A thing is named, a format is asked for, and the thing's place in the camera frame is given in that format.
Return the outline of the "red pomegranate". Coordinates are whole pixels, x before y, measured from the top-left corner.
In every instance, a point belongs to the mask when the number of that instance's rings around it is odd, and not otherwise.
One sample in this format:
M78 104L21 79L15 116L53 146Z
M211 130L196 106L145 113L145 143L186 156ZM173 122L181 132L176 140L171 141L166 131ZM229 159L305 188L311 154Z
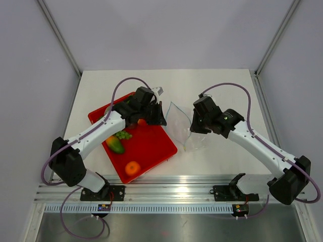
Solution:
M144 119L139 119L137 123L139 126L147 126L147 122Z

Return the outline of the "clear zip top bag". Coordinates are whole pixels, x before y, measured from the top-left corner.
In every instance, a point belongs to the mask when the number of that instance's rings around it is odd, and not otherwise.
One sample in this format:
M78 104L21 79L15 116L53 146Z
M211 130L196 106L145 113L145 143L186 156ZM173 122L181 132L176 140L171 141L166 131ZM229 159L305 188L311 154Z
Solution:
M166 133L175 141L183 152L193 152L207 145L207 137L190 131L193 121L193 110L170 102L166 112Z

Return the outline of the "green orange mango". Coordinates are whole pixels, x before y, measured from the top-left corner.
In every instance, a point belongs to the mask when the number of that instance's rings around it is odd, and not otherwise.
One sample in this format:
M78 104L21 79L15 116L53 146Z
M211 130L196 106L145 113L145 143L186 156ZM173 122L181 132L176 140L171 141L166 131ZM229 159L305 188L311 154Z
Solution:
M105 143L108 148L116 154L124 154L125 148L116 136L110 136L106 139Z

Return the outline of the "orange fruit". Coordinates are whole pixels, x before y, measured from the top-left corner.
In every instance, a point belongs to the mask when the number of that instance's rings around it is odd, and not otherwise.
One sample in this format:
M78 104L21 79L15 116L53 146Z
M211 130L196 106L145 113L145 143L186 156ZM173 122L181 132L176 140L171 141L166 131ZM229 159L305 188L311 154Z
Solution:
M141 170L141 166L136 161L130 161L125 166L125 173L127 176L134 176Z

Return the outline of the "netted green cantaloupe melon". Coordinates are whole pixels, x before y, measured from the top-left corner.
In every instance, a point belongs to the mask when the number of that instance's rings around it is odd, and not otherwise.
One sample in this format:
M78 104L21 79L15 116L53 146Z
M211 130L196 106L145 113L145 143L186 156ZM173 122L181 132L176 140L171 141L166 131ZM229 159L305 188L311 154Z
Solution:
M112 107L111 106L108 106L105 111L104 111L104 115L106 115L107 113L111 112L112 111Z

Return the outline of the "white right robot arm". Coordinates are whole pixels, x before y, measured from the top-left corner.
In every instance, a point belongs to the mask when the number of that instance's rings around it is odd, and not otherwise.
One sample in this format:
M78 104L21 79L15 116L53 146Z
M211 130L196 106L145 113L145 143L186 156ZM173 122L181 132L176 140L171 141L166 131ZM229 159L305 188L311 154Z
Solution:
M262 188L264 192L282 204L290 205L307 186L311 162L306 156L297 158L253 133L241 114L233 109L221 111L209 96L199 98L193 106L190 131L221 135L252 154L273 175Z

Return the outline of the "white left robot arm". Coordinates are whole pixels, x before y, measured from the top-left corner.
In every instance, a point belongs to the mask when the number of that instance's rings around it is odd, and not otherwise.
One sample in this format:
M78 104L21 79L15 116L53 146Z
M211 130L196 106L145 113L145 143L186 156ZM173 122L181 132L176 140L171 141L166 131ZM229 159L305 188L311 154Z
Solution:
M139 119L144 119L149 125L166 126L159 100L162 93L162 87L141 86L125 100L112 101L103 117L85 131L66 140L56 138L46 166L67 186L82 187L91 191L97 200L105 200L109 195L109 182L99 173L87 169L84 159L106 139Z

